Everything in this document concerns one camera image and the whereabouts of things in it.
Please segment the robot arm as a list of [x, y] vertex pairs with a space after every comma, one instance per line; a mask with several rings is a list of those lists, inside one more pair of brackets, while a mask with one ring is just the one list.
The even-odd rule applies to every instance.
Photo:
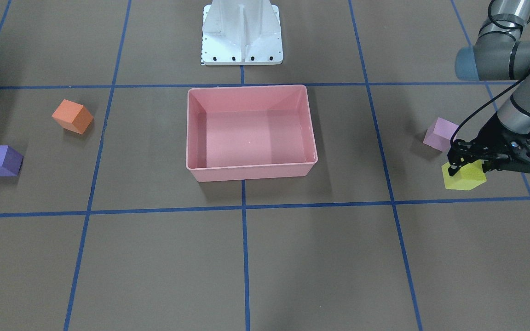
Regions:
[[530, 173], [530, 40], [521, 40], [530, 20], [530, 0], [493, 0], [487, 15], [475, 44], [458, 51], [456, 76], [515, 84], [473, 140], [450, 139], [444, 168], [450, 177], [471, 163], [478, 163], [482, 172]]

